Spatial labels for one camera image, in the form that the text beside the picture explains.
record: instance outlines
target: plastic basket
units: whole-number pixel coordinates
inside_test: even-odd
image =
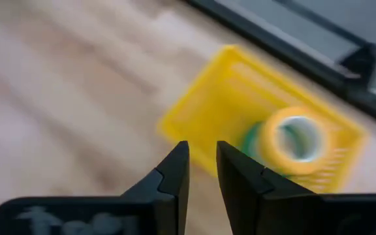
[[[240,148],[256,122],[280,108],[300,105],[324,118],[334,135],[335,150],[322,170],[291,180],[316,193],[337,192],[362,149],[364,130],[236,46],[220,51],[158,128],[171,142],[188,140],[192,160],[216,176],[218,140]]]

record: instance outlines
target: wooden surface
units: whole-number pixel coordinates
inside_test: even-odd
[[[0,0],[0,203],[118,195],[172,149],[155,124],[224,44],[241,44],[363,124],[347,192],[376,192],[376,122],[175,0]],[[230,234],[191,168],[187,234]]]

